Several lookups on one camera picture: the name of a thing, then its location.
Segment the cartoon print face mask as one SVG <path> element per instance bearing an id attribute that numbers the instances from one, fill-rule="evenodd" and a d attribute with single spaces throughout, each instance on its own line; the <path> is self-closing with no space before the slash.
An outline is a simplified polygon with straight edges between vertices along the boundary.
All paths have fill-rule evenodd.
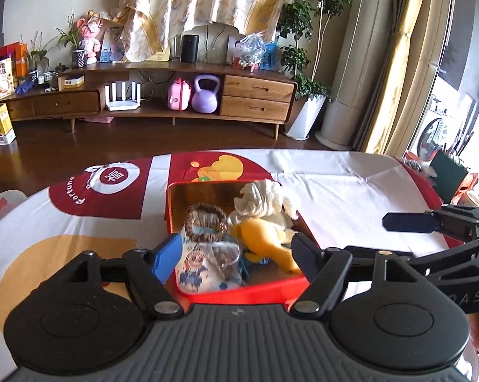
<path id="1" fill-rule="evenodd" d="M 242 285 L 236 242 L 196 242 L 181 230 L 182 256 L 175 267 L 177 288 L 186 294 L 234 290 Z"/>

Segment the bagged brown hair scrunchie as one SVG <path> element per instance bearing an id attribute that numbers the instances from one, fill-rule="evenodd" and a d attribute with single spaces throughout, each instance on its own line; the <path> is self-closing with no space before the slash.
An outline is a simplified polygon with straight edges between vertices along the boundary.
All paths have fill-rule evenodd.
<path id="1" fill-rule="evenodd" d="M 196 242 L 236 242 L 228 233 L 227 218 L 218 206 L 195 203 L 188 208 L 182 230 Z"/>

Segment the yellow rubber duck toy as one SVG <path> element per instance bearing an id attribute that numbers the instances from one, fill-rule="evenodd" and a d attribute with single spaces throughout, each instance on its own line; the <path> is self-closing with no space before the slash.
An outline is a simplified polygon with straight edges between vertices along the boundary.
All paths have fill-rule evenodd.
<path id="1" fill-rule="evenodd" d="M 243 244 L 244 252 L 269 258 L 286 274 L 303 274 L 293 259 L 291 250 L 283 245 L 287 238 L 286 232 L 277 224 L 260 218 L 249 218 L 233 226 L 231 233 Z"/>

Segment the cream knitted cloth roll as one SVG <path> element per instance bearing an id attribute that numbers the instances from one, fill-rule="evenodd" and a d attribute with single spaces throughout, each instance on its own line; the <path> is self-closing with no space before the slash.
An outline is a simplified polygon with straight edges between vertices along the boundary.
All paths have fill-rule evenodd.
<path id="1" fill-rule="evenodd" d="M 298 209 L 289 192 L 273 180 L 256 180 L 245 184 L 234 199 L 234 212 L 239 219 L 267 217 L 284 213 L 289 219 L 298 219 Z"/>

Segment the white tulle mesh fabric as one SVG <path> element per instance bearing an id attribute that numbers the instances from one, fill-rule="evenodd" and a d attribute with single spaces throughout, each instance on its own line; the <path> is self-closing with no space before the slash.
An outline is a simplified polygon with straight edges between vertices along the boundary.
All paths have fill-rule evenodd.
<path id="1" fill-rule="evenodd" d="M 233 226 L 238 225 L 249 218 L 257 218 L 257 216 L 243 216 L 240 214 L 240 212 L 234 210 L 228 216 L 227 223 L 229 228 L 232 228 Z M 278 212 L 276 214 L 271 214 L 268 216 L 261 216 L 260 219 L 277 224 L 282 230 L 292 229 L 294 226 L 294 221 L 289 218 L 284 212 Z"/>

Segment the blue rubber glove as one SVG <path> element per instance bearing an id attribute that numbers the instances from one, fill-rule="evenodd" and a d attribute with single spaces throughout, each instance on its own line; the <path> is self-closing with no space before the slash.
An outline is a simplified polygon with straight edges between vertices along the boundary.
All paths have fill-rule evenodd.
<path id="1" fill-rule="evenodd" d="M 250 252 L 242 253 L 239 259 L 239 273 L 243 281 L 250 280 L 249 268 L 253 265 L 267 265 L 270 262 L 269 258 L 261 258 L 259 255 Z"/>

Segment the orange plastic stool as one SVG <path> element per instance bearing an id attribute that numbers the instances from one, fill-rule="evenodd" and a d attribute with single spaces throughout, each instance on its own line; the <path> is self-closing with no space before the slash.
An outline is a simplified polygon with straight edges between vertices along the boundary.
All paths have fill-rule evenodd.
<path id="1" fill-rule="evenodd" d="M 468 191 L 471 191 L 478 181 L 477 173 L 468 173 L 465 178 L 460 182 L 457 190 L 454 193 L 454 196 L 451 198 L 451 204 L 457 204 L 460 201 L 460 198 Z"/>

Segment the dark green storage bin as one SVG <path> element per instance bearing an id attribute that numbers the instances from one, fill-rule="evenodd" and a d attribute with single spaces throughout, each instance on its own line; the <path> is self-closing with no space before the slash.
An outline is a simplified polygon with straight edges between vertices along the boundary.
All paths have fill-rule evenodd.
<path id="1" fill-rule="evenodd" d="M 434 190 L 442 198 L 443 203 L 450 203 L 461 183 L 468 175 L 468 169 L 463 165 L 457 164 L 442 150 L 435 154 L 430 162 L 430 167 L 436 172 Z"/>

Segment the red metal tin box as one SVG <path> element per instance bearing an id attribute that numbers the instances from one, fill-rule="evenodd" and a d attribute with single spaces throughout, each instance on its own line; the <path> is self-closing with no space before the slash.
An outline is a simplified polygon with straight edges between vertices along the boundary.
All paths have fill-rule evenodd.
<path id="1" fill-rule="evenodd" d="M 309 282 L 291 255 L 312 236 L 291 189 L 273 180 L 172 183 L 169 232 L 182 239 L 170 284 L 190 304 L 291 305 Z"/>

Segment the white plant pot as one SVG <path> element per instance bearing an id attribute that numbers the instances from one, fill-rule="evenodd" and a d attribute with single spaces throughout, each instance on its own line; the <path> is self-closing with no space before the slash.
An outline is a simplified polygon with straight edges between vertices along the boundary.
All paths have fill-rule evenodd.
<path id="1" fill-rule="evenodd" d="M 326 99 L 326 96 L 318 95 L 296 100 L 289 121 L 284 125 L 284 135 L 295 141 L 306 141 Z"/>

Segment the purple kettlebell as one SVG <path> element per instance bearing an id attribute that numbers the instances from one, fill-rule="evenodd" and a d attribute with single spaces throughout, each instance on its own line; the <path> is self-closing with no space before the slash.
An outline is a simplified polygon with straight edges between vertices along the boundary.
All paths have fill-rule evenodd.
<path id="1" fill-rule="evenodd" d="M 200 82 L 208 80 L 214 83 L 213 90 L 202 89 Z M 191 106 L 194 111 L 202 114 L 212 114 L 218 107 L 217 94 L 220 90 L 220 79 L 214 75 L 202 74 L 194 79 L 194 96 L 191 99 Z"/>

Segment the pink small suitcase toy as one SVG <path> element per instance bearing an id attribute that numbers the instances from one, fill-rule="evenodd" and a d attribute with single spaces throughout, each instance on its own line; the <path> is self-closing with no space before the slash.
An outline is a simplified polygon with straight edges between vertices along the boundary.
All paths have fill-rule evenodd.
<path id="1" fill-rule="evenodd" d="M 177 78 L 169 86 L 167 105 L 170 110 L 184 111 L 189 107 L 192 87 L 187 80 Z"/>

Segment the wooden tv cabinet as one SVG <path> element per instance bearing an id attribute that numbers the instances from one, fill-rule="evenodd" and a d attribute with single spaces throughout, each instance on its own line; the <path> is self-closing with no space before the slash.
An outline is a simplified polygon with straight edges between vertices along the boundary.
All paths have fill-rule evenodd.
<path id="1" fill-rule="evenodd" d="M 170 110 L 170 83 L 181 78 L 192 84 L 202 75 L 220 79 L 217 109 L 210 114 L 192 108 Z M 56 91 L 35 88 L 26 94 L 7 97 L 4 102 L 11 120 L 62 118 L 70 120 L 70 130 L 74 131 L 75 121 L 85 117 L 169 118 L 172 124 L 182 118 L 217 119 L 273 124 L 274 136 L 278 137 L 279 127 L 289 121 L 297 92 L 297 84 L 281 73 L 248 72 L 208 63 L 98 63 L 67 70 L 59 76 L 58 82 L 61 84 L 66 77 L 78 76 L 82 76 L 84 82 L 76 88 Z M 140 106 L 136 110 L 111 112 L 106 108 L 106 100 L 112 95 L 122 97 L 123 88 L 133 91 L 135 83 L 141 91 Z"/>

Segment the cereal box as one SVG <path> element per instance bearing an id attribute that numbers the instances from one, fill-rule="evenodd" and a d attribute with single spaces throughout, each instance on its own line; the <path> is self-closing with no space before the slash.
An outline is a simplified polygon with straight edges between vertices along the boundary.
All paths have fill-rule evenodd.
<path id="1" fill-rule="evenodd" d="M 13 63 L 8 57 L 0 60 L 0 100 L 9 97 L 14 91 Z"/>

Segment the pink plush doll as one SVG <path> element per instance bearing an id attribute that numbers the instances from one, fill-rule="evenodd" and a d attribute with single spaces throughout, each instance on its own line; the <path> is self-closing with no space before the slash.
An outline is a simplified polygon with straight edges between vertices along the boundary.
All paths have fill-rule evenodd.
<path id="1" fill-rule="evenodd" d="M 85 17 L 79 18 L 75 23 L 81 35 L 80 47 L 85 51 L 88 66 L 97 63 L 97 56 L 101 49 L 99 34 L 104 22 L 110 19 L 106 11 L 89 10 Z"/>

